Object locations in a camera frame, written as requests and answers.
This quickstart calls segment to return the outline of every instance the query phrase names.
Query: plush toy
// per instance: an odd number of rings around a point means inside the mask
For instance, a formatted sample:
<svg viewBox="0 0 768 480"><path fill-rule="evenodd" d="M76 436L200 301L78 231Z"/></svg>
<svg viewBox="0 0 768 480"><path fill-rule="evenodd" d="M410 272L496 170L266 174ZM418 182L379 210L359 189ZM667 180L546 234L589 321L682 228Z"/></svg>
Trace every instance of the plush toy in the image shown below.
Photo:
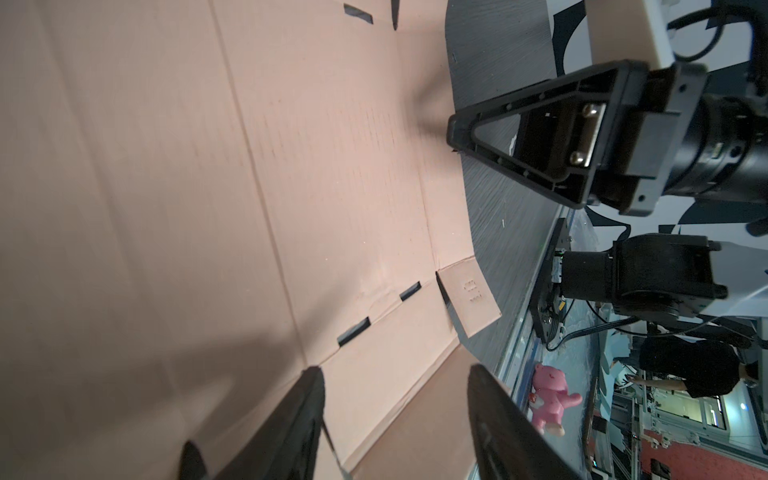
<svg viewBox="0 0 768 480"><path fill-rule="evenodd" d="M565 374L552 366L537 364L533 374L533 388L528 400L531 403L533 419L531 423L541 434L546 430L552 435L565 435L563 411L569 407L581 404L581 395L568 395L568 384Z"/></svg>

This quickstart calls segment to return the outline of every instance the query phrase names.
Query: black cable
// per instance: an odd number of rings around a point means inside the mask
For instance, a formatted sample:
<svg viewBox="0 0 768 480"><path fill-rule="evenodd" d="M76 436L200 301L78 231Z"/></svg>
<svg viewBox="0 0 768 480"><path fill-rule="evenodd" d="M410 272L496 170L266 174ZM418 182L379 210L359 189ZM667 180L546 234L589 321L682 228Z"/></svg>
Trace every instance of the black cable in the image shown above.
<svg viewBox="0 0 768 480"><path fill-rule="evenodd" d="M563 316L563 324L565 324L565 319L568 318L568 314L571 312L571 309L574 307L574 303L576 303L576 300L571 300L571 306L568 307L568 310L565 310L565 315Z"/></svg>
<svg viewBox="0 0 768 480"><path fill-rule="evenodd" d="M554 352L556 349L560 348L560 345L566 343L568 340L579 338L586 335L591 335L593 333L604 332L605 330L615 329L619 326L630 325L631 323L635 323L639 321L640 319L637 318L636 316L630 316L625 319L616 320L615 322L606 323L605 325L595 325L585 329L576 330L575 332L571 332L565 337L563 337L563 339L560 340L560 343L558 343L555 347L550 348L549 345L547 345L546 348L550 352Z"/></svg>
<svg viewBox="0 0 768 480"><path fill-rule="evenodd" d="M760 12L744 5L720 5L684 15L669 22L667 29L677 30L694 23L709 20L710 18L719 18L718 31L715 32L715 37L710 44L693 57L687 57L698 59L709 53L720 40L724 24L730 15L743 19L752 27L752 47L750 49L750 67L747 82L754 84L757 96L764 97L768 94L768 51L766 50L768 48L768 22L766 22L766 19ZM675 56L681 60L686 58L678 55Z"/></svg>
<svg viewBox="0 0 768 480"><path fill-rule="evenodd" d="M714 323L714 320L705 320L705 319L701 318L700 316L697 316L696 318L698 318L698 319L702 319L702 320L704 320L704 322L706 322L706 323L710 323L710 322ZM728 330L728 331L729 331L729 332L731 332L731 333L736 333L737 335L741 335L741 336L742 336L742 337L744 337L745 339L748 339L748 340L755 340L755 337L754 337L754 336L749 336L749 335L747 335L747 334L745 334L745 333L741 333L741 332L738 332L738 331L736 331L736 330L734 330L734 329L732 329L732 328L730 328L730 327L727 327L727 326L725 326L725 325L723 325L723 324L721 324L721 323L715 323L715 325L719 326L721 329L726 329L726 330Z"/></svg>
<svg viewBox="0 0 768 480"><path fill-rule="evenodd" d="M688 25L692 25L691 23L681 22L681 20L685 20L686 17L687 17L687 15L684 16L684 17L680 17L677 20L674 20L674 21L670 22L669 25L667 25L667 30L677 30L679 28L686 27ZM686 55L679 55L678 53L673 52L675 60L685 61L685 62L689 62L690 63L692 61L696 61L696 60L702 58L704 55L706 55L709 52L711 52L712 49L715 48L715 45L717 45L717 42L719 42L720 38L723 36L723 31L725 30L726 18L727 18L727 15L723 15L723 9L720 9L720 18L719 18L720 22L717 24L717 28L715 29L715 35L712 37L712 40L710 40L710 43L706 47L704 47L704 50L700 51L699 53L697 53L695 55L691 55L690 57L688 57ZM680 26L677 26L676 28L673 28L673 27L670 27L670 25L672 25L672 24L680 25Z"/></svg>
<svg viewBox="0 0 768 480"><path fill-rule="evenodd" d="M600 316L600 314L597 312L597 310L595 310L595 309L592 307L591 303L587 302L587 306L589 307L589 309L590 309L590 310L592 310L592 313L594 313L594 314L595 314L595 316L596 316L598 319L602 320L602 321L603 321L603 323L607 323L607 322L605 321L605 319L604 319L603 317L601 317L601 316ZM644 337L644 338L647 338L647 339L657 339L657 338L661 338L661 337L665 337L665 336L685 335L686 333L688 333L688 332L693 332L695 329L699 329L699 328L701 328L701 327L703 327L703 326L707 325L708 323L710 323L710 322L704 321L704 320L702 319L702 322L701 322L701 323L697 323L696 325L694 325L694 326L690 327L689 329L681 330L680 332L669 332L669 333L654 333L654 334L651 334L651 333L636 333L636 332L630 332L630 331L628 331L628 330L619 329L619 328L616 328L615 330L618 330L619 332L622 332L622 333L626 333L626 334L628 334L628 335L637 335L637 336L642 336L642 337Z"/></svg>

